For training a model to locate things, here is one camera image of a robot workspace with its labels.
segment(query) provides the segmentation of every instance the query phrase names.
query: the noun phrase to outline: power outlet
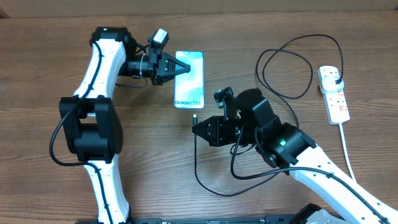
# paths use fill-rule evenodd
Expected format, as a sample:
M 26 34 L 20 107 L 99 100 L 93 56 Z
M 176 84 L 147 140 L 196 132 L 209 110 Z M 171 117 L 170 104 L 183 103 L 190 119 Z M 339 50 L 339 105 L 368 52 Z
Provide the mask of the power outlet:
M 344 123 L 350 119 L 343 90 L 322 95 L 329 124 Z

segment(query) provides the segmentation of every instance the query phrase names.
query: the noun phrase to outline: power adapter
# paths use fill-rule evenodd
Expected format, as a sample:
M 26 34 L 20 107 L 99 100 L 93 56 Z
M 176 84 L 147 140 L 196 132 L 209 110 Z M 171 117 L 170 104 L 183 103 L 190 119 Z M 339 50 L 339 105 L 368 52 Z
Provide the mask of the power adapter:
M 344 81 L 336 83 L 340 78 L 338 69 L 333 66 L 322 66 L 318 69 L 319 87 L 325 102 L 326 115 L 329 124 L 338 124 L 343 144 L 344 156 L 351 178 L 356 182 L 351 164 L 349 163 L 343 123 L 349 120 L 346 98 L 344 95 Z

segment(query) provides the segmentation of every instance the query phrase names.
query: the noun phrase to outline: phone screen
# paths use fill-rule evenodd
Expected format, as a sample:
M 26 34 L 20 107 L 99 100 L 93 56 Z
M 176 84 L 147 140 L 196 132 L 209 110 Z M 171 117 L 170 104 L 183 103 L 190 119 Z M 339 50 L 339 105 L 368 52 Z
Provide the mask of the phone screen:
M 191 70 L 175 77 L 174 107 L 180 109 L 203 108 L 205 106 L 203 53 L 177 51 L 175 58 L 189 64 Z

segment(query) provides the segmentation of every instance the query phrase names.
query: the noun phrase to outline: white power strip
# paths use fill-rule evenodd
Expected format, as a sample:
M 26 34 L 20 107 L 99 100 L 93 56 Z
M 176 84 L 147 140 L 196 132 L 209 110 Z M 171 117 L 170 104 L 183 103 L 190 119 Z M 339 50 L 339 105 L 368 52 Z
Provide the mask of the white power strip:
M 322 66 L 318 69 L 320 89 L 325 102 L 326 115 L 329 124 L 338 124 L 343 143 L 344 156 L 351 178 L 355 180 L 351 164 L 349 163 L 346 141 L 343 131 L 343 123 L 349 120 L 346 98 L 344 95 L 344 82 L 336 84 L 335 80 L 340 77 L 338 69 L 332 66 Z

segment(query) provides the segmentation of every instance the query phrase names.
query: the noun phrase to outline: wooden tabletop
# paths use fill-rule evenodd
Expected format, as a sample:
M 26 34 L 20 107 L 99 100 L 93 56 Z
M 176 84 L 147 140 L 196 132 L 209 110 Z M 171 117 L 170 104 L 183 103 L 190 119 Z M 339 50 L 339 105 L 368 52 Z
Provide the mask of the wooden tabletop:
M 223 113 L 213 101 L 215 90 L 231 86 L 238 94 L 258 87 L 282 122 L 294 124 L 283 102 L 256 80 L 254 67 L 263 50 L 306 34 L 328 34 L 340 43 L 351 115 L 344 129 L 353 171 L 366 190 L 398 208 L 396 11 L 0 19 L 0 223 L 74 223 L 98 215 L 84 168 L 60 167 L 48 150 L 60 121 L 58 103 L 80 85 L 91 57 L 88 41 L 97 26 L 127 27 L 142 44 L 161 27 L 170 33 L 167 53 L 201 50 L 205 55 L 202 110 L 176 110 L 174 82 L 114 91 L 124 131 L 119 170 L 134 217 L 261 217 L 296 213 L 309 202 L 332 211 L 284 174 L 232 198 L 207 192 L 193 175 L 192 114 L 202 121 Z M 315 70 L 308 93 L 289 100 L 300 127 L 348 173 L 339 130 L 328 124 L 316 73 L 322 65 L 341 68 L 336 45 L 311 37 L 288 49 L 308 58 Z M 266 75 L 276 90 L 294 96 L 308 85 L 310 70 L 303 60 L 280 54 Z M 231 176 L 229 146 L 210 147 L 199 139 L 198 147 L 198 175 L 209 188 L 232 193 L 262 181 Z M 77 160 L 63 132 L 55 153 L 62 161 Z M 235 166 L 241 175 L 271 169 L 255 151 L 239 156 Z

